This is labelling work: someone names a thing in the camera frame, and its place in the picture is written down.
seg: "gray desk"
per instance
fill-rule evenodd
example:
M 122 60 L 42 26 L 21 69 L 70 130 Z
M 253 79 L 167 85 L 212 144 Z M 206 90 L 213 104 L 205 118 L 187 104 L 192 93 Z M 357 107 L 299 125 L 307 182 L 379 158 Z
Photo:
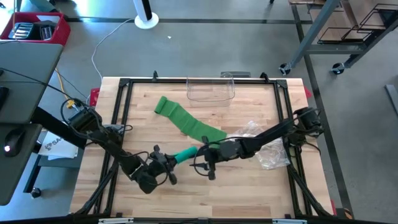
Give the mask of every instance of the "gray desk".
M 48 83 L 62 53 L 59 44 L 10 42 L 0 44 L 0 68 L 6 68 Z M 39 104 L 46 86 L 4 71 L 0 85 L 10 89 L 0 111 L 0 123 L 26 124 Z
M 0 69 L 5 68 L 18 72 L 48 84 L 54 68 L 57 66 L 62 49 L 62 45 L 54 44 L 0 43 Z M 0 76 L 0 85 L 10 89 L 6 103 L 0 111 L 0 131 L 4 135 L 0 136 L 0 145 L 4 145 L 5 134 L 12 129 L 11 127 L 17 128 L 20 125 L 32 123 L 36 125 L 35 127 L 44 127 L 66 141 L 84 148 L 85 139 L 77 137 L 67 125 L 38 107 L 46 86 L 34 82 L 34 80 L 7 71 Z M 35 146 L 38 137 L 36 134 L 36 132 L 26 134 L 27 142 L 23 142 L 25 145 L 23 153 L 21 151 L 17 157 L 12 159 L 4 156 L 0 157 L 2 168 L 0 172 L 0 180 L 2 181 L 0 188 L 2 190 L 1 205 L 8 203 L 15 190 L 16 184 L 25 169 L 27 159 Z M 24 192 L 29 193 L 32 191 L 39 174 L 41 158 L 41 156 L 37 157 Z
M 3 124 L 0 126 L 0 139 L 4 139 L 9 131 L 18 128 L 19 124 Z M 22 143 L 22 149 L 15 157 L 5 157 L 0 152 L 0 205 L 7 205 L 17 187 L 18 181 L 24 171 L 21 167 L 25 167 L 32 153 L 32 148 L 36 144 L 36 140 L 42 130 L 39 124 L 24 124 L 25 135 Z

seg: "teal handle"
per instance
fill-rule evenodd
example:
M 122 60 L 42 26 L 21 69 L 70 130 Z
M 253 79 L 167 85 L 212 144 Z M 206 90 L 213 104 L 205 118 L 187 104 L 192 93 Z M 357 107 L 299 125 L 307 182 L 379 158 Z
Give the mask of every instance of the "teal handle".
M 189 157 L 194 156 L 197 153 L 198 149 L 195 146 L 192 146 L 184 151 L 179 152 L 175 155 L 175 160 L 177 164 L 186 161 Z

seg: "paper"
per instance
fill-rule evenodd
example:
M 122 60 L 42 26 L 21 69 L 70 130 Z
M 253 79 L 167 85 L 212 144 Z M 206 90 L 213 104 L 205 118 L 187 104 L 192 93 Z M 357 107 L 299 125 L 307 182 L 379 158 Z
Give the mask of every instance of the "paper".
M 39 18 L 40 21 L 51 21 L 56 24 L 60 20 L 59 16 L 37 16 L 37 18 Z
M 78 148 L 59 136 L 48 132 L 40 148 L 39 155 L 50 156 L 51 159 L 71 158 L 77 156 Z

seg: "computer mouse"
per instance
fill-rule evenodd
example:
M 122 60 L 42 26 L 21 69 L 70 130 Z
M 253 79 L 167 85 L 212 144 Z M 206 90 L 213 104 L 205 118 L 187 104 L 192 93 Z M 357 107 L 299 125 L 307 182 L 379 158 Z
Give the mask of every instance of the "computer mouse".
M 4 140 L 4 155 L 6 157 L 14 157 L 18 155 L 22 148 L 24 135 L 25 130 L 22 128 L 13 129 L 7 134 Z

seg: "green towel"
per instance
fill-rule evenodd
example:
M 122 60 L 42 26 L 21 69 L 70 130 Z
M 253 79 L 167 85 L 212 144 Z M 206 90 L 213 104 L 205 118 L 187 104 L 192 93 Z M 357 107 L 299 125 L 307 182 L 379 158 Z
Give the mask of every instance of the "green towel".
M 168 117 L 182 133 L 198 141 L 201 141 L 202 136 L 206 136 L 209 142 L 218 141 L 226 137 L 226 132 L 203 124 L 178 103 L 168 100 L 165 96 L 160 98 L 155 108 L 155 113 Z

